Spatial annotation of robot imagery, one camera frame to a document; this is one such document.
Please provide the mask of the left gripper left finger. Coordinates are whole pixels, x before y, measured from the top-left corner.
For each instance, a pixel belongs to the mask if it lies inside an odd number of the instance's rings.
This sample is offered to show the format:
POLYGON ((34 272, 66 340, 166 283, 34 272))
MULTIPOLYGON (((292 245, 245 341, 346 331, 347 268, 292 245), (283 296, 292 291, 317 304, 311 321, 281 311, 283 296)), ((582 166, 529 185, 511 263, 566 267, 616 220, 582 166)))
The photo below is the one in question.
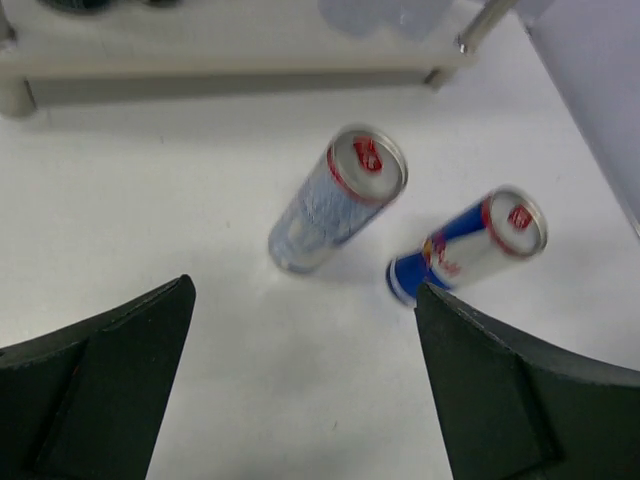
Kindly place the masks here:
POLYGON ((191 324, 187 275, 1 350, 4 479, 146 477, 191 324))

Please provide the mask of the blue silver can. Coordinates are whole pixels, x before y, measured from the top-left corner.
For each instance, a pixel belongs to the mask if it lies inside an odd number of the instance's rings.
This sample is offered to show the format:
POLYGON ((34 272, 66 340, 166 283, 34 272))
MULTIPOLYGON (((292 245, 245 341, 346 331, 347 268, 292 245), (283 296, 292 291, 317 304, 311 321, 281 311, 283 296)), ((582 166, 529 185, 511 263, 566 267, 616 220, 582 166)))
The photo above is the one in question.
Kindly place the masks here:
POLYGON ((408 166, 388 135, 349 125, 329 142, 268 237, 274 263, 308 274, 389 207, 406 188, 408 166))
POLYGON ((542 253, 546 219, 533 199, 513 186, 496 188, 431 233, 419 248, 393 258, 385 278, 402 304, 416 305, 418 288, 456 290, 542 253))

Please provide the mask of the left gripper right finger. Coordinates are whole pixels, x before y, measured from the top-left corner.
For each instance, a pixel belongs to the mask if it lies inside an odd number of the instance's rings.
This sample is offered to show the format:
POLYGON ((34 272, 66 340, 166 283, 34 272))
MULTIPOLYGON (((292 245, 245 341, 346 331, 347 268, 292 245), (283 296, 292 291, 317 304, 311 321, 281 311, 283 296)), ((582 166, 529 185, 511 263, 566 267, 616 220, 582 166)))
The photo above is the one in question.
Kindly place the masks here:
POLYGON ((573 353, 431 285, 415 316, 456 479, 636 479, 639 373, 573 353))

